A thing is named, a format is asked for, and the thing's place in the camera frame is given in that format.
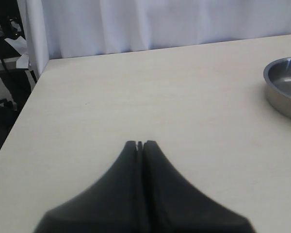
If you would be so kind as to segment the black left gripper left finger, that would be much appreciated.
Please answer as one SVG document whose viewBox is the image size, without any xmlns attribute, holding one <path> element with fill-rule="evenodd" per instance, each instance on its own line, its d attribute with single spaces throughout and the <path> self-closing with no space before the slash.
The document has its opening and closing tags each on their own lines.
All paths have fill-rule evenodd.
<svg viewBox="0 0 291 233">
<path fill-rule="evenodd" d="M 144 233 L 142 143 L 128 141 L 92 186 L 45 213 L 36 233 Z"/>
</svg>

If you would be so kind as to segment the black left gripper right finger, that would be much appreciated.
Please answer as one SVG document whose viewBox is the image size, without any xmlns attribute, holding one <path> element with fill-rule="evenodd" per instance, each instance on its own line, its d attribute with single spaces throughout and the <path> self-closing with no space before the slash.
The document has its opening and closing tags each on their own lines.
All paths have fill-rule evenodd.
<svg viewBox="0 0 291 233">
<path fill-rule="evenodd" d="M 144 143 L 142 178 L 153 233 L 253 233 L 250 221 L 203 194 L 155 141 Z"/>
</svg>

